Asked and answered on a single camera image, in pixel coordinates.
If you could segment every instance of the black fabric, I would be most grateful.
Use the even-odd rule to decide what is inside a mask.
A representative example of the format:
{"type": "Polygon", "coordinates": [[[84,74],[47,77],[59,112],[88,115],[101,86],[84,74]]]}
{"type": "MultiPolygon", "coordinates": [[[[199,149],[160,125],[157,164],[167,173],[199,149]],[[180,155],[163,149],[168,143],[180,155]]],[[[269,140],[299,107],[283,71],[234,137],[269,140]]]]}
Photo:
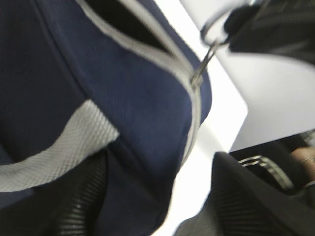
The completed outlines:
{"type": "Polygon", "coordinates": [[[237,34],[239,30],[252,18],[260,9],[258,5],[242,6],[233,10],[224,23],[224,30],[229,37],[237,34]]]}
{"type": "Polygon", "coordinates": [[[230,43],[233,52],[266,53],[315,65],[315,6],[312,0],[270,0],[230,43]]]}
{"type": "Polygon", "coordinates": [[[211,194],[224,235],[313,236],[315,211],[216,153],[211,194]]]}
{"type": "Polygon", "coordinates": [[[31,1],[0,5],[0,143],[15,162],[51,146],[84,96],[52,53],[31,1]]]}
{"type": "Polygon", "coordinates": [[[195,217],[184,221],[174,236],[223,236],[211,194],[201,211],[195,217]]]}
{"type": "Polygon", "coordinates": [[[131,14],[119,1],[86,0],[86,2],[113,27],[132,38],[167,52],[167,49],[143,23],[131,14]]]}
{"type": "Polygon", "coordinates": [[[315,210],[315,183],[305,190],[307,204],[315,210]]]}
{"type": "Polygon", "coordinates": [[[100,152],[32,196],[0,210],[2,236],[91,236],[104,200],[107,154],[100,152]]]}
{"type": "Polygon", "coordinates": [[[149,236],[165,220],[177,165],[168,160],[157,177],[126,140],[119,137],[108,148],[108,191],[95,231],[97,235],[149,236]]]}
{"type": "Polygon", "coordinates": [[[307,143],[302,139],[299,134],[292,135],[278,140],[289,152],[293,152],[298,148],[308,147],[307,143]]]}
{"type": "MultiPolygon", "coordinates": [[[[304,168],[293,159],[289,149],[284,146],[281,141],[272,141],[265,144],[249,147],[243,150],[232,152],[231,155],[238,161],[248,157],[262,155],[268,157],[274,161],[291,179],[295,189],[293,193],[301,190],[309,181],[309,177],[306,175],[304,168]]],[[[264,170],[264,168],[252,166],[249,167],[253,173],[271,184],[272,186],[281,190],[281,187],[270,176],[270,174],[264,170]]]]}

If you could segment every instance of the metal ring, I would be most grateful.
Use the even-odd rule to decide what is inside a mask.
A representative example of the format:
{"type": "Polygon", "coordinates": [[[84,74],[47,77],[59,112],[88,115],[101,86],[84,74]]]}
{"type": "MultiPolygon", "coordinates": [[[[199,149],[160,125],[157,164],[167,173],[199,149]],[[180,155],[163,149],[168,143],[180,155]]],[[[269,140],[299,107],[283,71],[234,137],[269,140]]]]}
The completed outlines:
{"type": "MultiPolygon", "coordinates": [[[[215,15],[214,17],[210,18],[209,20],[207,20],[207,22],[205,23],[205,25],[202,27],[201,31],[200,31],[200,36],[201,36],[201,40],[207,44],[206,42],[206,36],[209,32],[209,30],[212,28],[212,26],[222,17],[224,16],[226,13],[228,13],[229,11],[232,11],[235,8],[235,6],[233,7],[227,7],[225,9],[223,9],[221,12],[219,12],[217,15],[215,15]]],[[[228,41],[224,41],[219,43],[219,46],[225,45],[227,44],[228,41]]]]}

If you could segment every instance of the white surface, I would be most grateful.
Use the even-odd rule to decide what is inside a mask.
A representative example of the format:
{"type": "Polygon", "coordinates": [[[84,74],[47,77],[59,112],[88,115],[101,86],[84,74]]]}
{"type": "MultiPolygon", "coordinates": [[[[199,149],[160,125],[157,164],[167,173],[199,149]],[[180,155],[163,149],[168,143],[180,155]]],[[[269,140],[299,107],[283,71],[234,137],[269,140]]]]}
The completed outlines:
{"type": "MultiPolygon", "coordinates": [[[[244,2],[182,0],[199,29],[216,11],[244,2]]],[[[249,110],[232,150],[315,128],[313,66],[283,57],[233,54],[226,48],[217,56],[249,110]]]]}
{"type": "MultiPolygon", "coordinates": [[[[203,58],[208,48],[201,44],[198,29],[179,1],[156,2],[178,34],[203,58]]],[[[216,58],[210,62],[208,71],[212,84],[212,108],[199,130],[191,155],[175,179],[168,215],[154,236],[170,236],[182,221],[198,214],[210,191],[214,153],[229,151],[247,115],[243,99],[216,58]]]]}

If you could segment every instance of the metal zipper pull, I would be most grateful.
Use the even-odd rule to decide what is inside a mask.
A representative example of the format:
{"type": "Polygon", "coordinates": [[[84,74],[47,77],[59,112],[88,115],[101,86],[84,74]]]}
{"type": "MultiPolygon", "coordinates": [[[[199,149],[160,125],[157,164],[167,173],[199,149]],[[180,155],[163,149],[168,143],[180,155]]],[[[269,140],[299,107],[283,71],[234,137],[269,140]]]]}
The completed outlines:
{"type": "Polygon", "coordinates": [[[190,84],[192,88],[195,90],[199,88],[203,82],[202,80],[202,73],[205,71],[207,65],[209,64],[210,60],[216,54],[217,49],[221,44],[217,41],[214,41],[213,44],[210,46],[209,51],[207,52],[205,58],[202,60],[199,67],[195,70],[193,76],[190,78],[190,84]]]}

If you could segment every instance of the white wall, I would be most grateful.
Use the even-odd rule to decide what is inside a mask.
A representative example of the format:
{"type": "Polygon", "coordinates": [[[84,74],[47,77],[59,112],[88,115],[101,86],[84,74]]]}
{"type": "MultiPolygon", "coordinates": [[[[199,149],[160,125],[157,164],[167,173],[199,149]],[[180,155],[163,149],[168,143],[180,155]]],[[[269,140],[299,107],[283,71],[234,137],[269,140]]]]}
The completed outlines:
{"type": "MultiPolygon", "coordinates": [[[[216,12],[228,5],[243,4],[246,1],[181,2],[201,29],[216,12]]],[[[226,48],[219,50],[217,57],[245,99],[249,110],[232,150],[315,128],[314,66],[277,56],[234,54],[226,48]]]]}

